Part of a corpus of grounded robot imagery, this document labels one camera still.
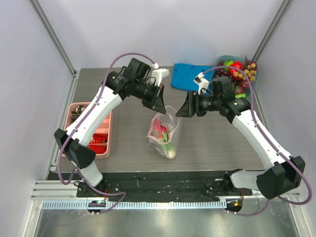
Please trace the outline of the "pink toy dragon fruit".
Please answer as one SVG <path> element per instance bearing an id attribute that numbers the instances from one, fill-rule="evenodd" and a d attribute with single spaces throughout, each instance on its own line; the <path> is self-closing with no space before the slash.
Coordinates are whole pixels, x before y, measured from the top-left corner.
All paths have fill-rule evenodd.
<path id="1" fill-rule="evenodd" d="M 166 125 L 158 118 L 153 119 L 149 137 L 162 144 L 170 142 L 169 131 Z"/>

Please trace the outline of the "clear pink-dotted zip bag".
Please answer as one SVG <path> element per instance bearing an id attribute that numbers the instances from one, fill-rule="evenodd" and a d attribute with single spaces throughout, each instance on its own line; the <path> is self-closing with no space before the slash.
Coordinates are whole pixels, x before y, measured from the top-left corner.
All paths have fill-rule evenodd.
<path id="1" fill-rule="evenodd" d="M 146 136 L 147 149 L 156 150 L 167 159 L 174 159 L 180 140 L 182 119 L 176 117 L 172 106 L 165 106 L 166 114 L 156 114 L 149 125 Z"/>

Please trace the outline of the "beige toy potato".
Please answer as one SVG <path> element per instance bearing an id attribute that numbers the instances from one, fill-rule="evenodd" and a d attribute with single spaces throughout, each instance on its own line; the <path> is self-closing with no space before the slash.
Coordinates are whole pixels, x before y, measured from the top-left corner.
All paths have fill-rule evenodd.
<path id="1" fill-rule="evenodd" d="M 175 158 L 175 155 L 176 155 L 176 152 L 175 150 L 171 147 L 171 148 L 167 148 L 166 149 L 166 152 L 165 152 L 165 155 L 168 159 L 174 159 Z"/>

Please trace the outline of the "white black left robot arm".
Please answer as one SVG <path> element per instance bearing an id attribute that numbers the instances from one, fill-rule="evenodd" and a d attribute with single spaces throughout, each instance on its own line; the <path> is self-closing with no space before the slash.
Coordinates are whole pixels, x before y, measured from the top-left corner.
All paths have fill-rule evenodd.
<path id="1" fill-rule="evenodd" d="M 165 114 L 161 81 L 168 76 L 169 70 L 160 68 L 157 63 L 148 65 L 132 58 L 119 72 L 108 70 L 96 96 L 80 116 L 65 130 L 55 131 L 59 155 L 65 155 L 74 164 L 94 197 L 100 197 L 105 191 L 103 175 L 95 163 L 96 153 L 88 147 L 94 132 L 129 96 L 140 99 L 144 107 Z"/>

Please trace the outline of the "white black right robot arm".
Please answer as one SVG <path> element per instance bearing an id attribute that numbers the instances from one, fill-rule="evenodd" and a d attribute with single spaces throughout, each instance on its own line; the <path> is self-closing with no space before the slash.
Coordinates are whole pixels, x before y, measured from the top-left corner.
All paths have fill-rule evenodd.
<path id="1" fill-rule="evenodd" d="M 176 112 L 179 118 L 202 117 L 207 112 L 218 111 L 237 128 L 256 151 L 264 166 L 263 171 L 238 170 L 223 182 L 229 195 L 241 188 L 260 191 L 267 199 L 274 199 L 297 188 L 305 169 L 304 160 L 293 157 L 266 130 L 250 103 L 245 98 L 236 98 L 231 79 L 219 77 L 212 80 L 212 92 L 207 94 L 206 81 L 195 79 L 198 92 L 188 92 L 186 101 Z"/>

